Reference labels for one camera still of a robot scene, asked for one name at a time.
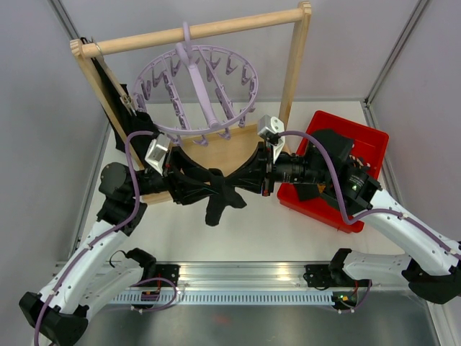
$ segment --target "red plastic crate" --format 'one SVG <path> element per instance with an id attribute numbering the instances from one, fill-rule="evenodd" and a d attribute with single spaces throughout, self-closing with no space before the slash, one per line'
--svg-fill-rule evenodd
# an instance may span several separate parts
<path id="1" fill-rule="evenodd" d="M 321 110 L 315 112 L 306 133 L 311 134 L 325 128 L 330 128 L 345 137 L 353 138 L 354 148 L 352 149 L 352 155 L 362 157 L 365 162 L 370 163 L 371 167 L 368 173 L 375 179 L 377 178 L 381 170 L 386 146 L 388 145 L 389 135 L 387 133 L 354 123 Z M 303 155 L 307 145 L 308 140 L 303 139 L 296 154 Z M 322 221 L 340 231 L 358 233 L 363 229 L 364 224 L 361 221 L 353 225 L 346 225 L 342 221 L 339 210 L 330 207 L 326 201 L 320 197 L 300 202 L 296 190 L 291 184 L 282 184 L 277 193 L 277 197 L 280 200 L 280 204 Z"/>

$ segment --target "white wall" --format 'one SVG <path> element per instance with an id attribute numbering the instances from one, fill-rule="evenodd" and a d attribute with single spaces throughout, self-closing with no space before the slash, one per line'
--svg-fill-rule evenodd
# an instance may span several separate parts
<path id="1" fill-rule="evenodd" d="M 296 96 L 360 98 L 370 90 L 416 0 L 312 0 L 313 16 Z M 291 9 L 297 0 L 63 0 L 82 35 L 108 40 L 234 17 Z M 234 49 L 260 77 L 259 100 L 279 100 L 292 25 L 198 40 Z M 142 68 L 172 45 L 107 56 L 120 81 L 133 85 Z M 181 94 L 192 97 L 191 89 Z"/>
<path id="2" fill-rule="evenodd" d="M 405 204 L 461 240 L 461 2 L 432 1 L 373 104 Z M 461 327 L 461 298 L 451 305 Z"/>
<path id="3" fill-rule="evenodd" d="M 18 303 L 65 260 L 102 109 L 46 0 L 0 2 L 0 344 L 28 345 Z"/>

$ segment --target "wooden rod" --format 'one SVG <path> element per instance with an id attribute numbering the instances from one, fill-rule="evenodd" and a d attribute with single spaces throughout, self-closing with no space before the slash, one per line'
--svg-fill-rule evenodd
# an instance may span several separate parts
<path id="1" fill-rule="evenodd" d="M 297 80 L 300 76 L 301 64 L 303 62 L 305 41 L 308 36 L 310 16 L 312 9 L 308 1 L 300 2 L 298 9 L 303 13 L 303 18 L 295 23 L 291 37 L 290 54 L 288 55 L 287 72 L 283 84 L 282 101 L 280 102 L 279 119 L 288 128 L 291 105 L 295 98 Z"/>
<path id="2" fill-rule="evenodd" d="M 190 27 L 190 33 L 191 38 L 196 39 L 229 34 L 231 32 L 258 29 L 260 27 L 271 27 L 273 25 L 298 22 L 303 20 L 304 17 L 304 9 L 288 9 L 287 11 L 258 14 L 256 16 L 228 19 L 208 24 L 192 25 Z M 95 43 L 87 43 L 81 46 L 81 53 L 85 58 L 94 58 L 100 55 L 106 56 L 109 54 L 181 41 L 184 41 L 184 32 L 182 28 L 177 28 L 152 32 L 150 34 L 101 41 L 98 42 L 97 45 Z"/>

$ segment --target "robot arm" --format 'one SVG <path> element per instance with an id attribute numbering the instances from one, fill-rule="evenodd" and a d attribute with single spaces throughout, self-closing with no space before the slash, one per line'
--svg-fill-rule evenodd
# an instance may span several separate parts
<path id="1" fill-rule="evenodd" d="M 294 134 L 288 131 L 279 135 L 274 127 L 267 127 L 265 133 L 272 143 L 276 143 L 280 135 Z M 322 182 L 322 192 L 304 184 L 295 187 L 300 198 L 320 196 L 339 209 L 344 222 L 363 220 L 371 224 L 406 253 L 368 255 L 340 249 L 328 266 L 330 277 L 324 282 L 336 285 L 365 279 L 382 285 L 408 282 L 414 293 L 434 303 L 446 303 L 458 296 L 461 293 L 460 244 L 412 215 L 367 174 L 366 166 L 351 161 L 352 140 L 331 130 L 320 130 L 313 136 L 300 135 L 310 140 L 305 161 L 298 163 L 303 168 L 285 167 L 284 171 L 293 175 L 289 178 L 285 175 L 283 181 L 296 184 L 301 182 L 298 177 L 301 175 L 305 178 L 303 183 Z"/>
<path id="2" fill-rule="evenodd" d="M 126 287 L 152 278 L 155 257 L 134 249 L 122 265 L 92 283 L 99 267 L 139 224 L 147 207 L 140 203 L 140 195 L 169 191 L 173 201 L 182 205 L 209 198 L 205 222 L 214 226 L 226 206 L 246 206 L 236 187 L 268 196 L 275 182 L 294 184 L 300 199 L 323 198 L 341 211 L 346 222 L 363 219 L 406 253 L 385 256 L 340 249 L 321 272 L 328 286 L 349 287 L 365 279 L 383 285 L 408 282 L 418 296 L 435 303 L 461 293 L 459 244 L 411 215 L 368 175 L 366 167 L 352 160 L 352 139 L 331 130 L 313 136 L 283 130 L 283 123 L 275 117 L 263 117 L 258 134 L 264 141 L 227 177 L 219 169 L 193 162 L 180 147 L 169 149 L 169 139 L 161 133 L 130 134 L 126 153 L 133 136 L 153 135 L 146 154 L 151 168 L 135 172 L 127 154 L 129 167 L 112 163 L 103 169 L 99 191 L 107 198 L 90 234 L 56 277 L 39 293 L 26 293 L 19 302 L 30 325 L 39 324 L 40 332 L 57 345 L 74 345 L 106 303 Z M 282 151 L 284 136 L 289 134 L 309 137 L 304 156 Z"/>

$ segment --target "wooden frame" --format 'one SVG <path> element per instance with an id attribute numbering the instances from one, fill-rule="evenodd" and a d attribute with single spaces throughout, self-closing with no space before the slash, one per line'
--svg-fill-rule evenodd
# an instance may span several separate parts
<path id="1" fill-rule="evenodd" d="M 300 2 L 296 9 L 289 9 L 286 11 L 272 12 L 267 14 L 259 14 L 256 16 L 236 18 L 223 20 L 221 22 L 213 22 L 208 24 L 201 25 L 192 25 L 190 27 L 191 38 L 197 39 L 202 37 L 216 36 L 222 34 L 228 34 L 232 32 L 240 32 L 252 29 L 258 29 L 261 27 L 271 27 L 274 25 L 282 25 L 287 23 L 295 23 L 293 28 L 293 34 L 291 39 L 290 54 L 287 64 L 287 72 L 285 73 L 285 83 L 283 86 L 282 101 L 280 104 L 279 110 L 279 119 L 281 119 L 285 127 L 288 124 L 288 118 L 290 116 L 291 105 L 293 98 L 295 96 L 295 90 L 297 86 L 297 80 L 299 78 L 300 67 L 303 61 L 303 53 L 305 47 L 305 41 L 308 34 L 309 21 L 311 16 L 310 3 L 308 1 Z M 122 140 L 126 140 L 127 135 L 124 132 L 122 126 L 120 125 L 116 114 L 116 108 L 111 102 L 111 99 L 108 97 L 107 90 L 104 88 L 101 77 L 97 73 L 94 64 L 91 62 L 91 58 L 96 58 L 101 65 L 101 67 L 106 72 L 106 75 L 110 78 L 111 82 L 115 85 L 120 98 L 123 101 L 126 108 L 132 107 L 132 101 L 129 95 L 125 93 L 123 88 L 120 86 L 115 75 L 110 71 L 109 67 L 104 62 L 103 56 L 126 52 L 129 50 L 136 50 L 141 48 L 148 48 L 157 45 L 165 45 L 167 43 L 177 43 L 184 40 L 184 31 L 182 28 L 164 30 L 159 32 L 152 32 L 149 34 L 136 35 L 130 37 L 122 37 L 114 40 L 101 41 L 98 43 L 87 43 L 83 44 L 80 40 L 71 41 L 71 50 L 77 60 L 81 70 L 83 71 L 85 77 L 88 79 L 91 87 L 93 88 L 96 96 L 101 102 L 104 111 L 109 118 L 109 121 L 114 126 L 114 129 L 118 132 Z M 236 169 L 245 160 L 249 157 L 248 150 L 251 152 L 256 147 L 256 142 L 259 138 L 256 135 L 254 126 L 248 126 L 253 131 L 249 131 L 248 128 L 243 129 L 233 129 L 233 139 L 230 141 L 221 141 L 223 148 L 218 148 L 220 144 L 212 143 L 210 141 L 210 146 L 207 148 L 202 148 L 207 151 L 206 154 L 200 152 L 198 148 L 194 149 L 192 146 L 197 146 L 192 144 L 192 140 L 186 140 L 184 143 L 184 150 L 199 164 L 202 164 L 205 167 L 217 167 L 220 168 L 219 162 L 222 161 L 223 150 L 225 147 L 228 147 L 228 150 L 231 150 L 231 146 L 226 145 L 225 142 L 232 143 L 235 145 L 236 140 L 245 145 L 241 147 L 242 150 L 236 150 L 232 152 L 232 164 L 229 166 L 229 163 L 226 164 L 225 171 Z M 215 151 L 213 156 L 210 152 L 211 147 Z M 138 163 L 140 169 L 143 168 L 143 165 L 138 158 L 137 154 L 131 148 L 131 154 Z M 164 200 L 168 200 L 169 194 L 157 194 L 144 196 L 144 201 L 147 203 L 158 203 Z"/>

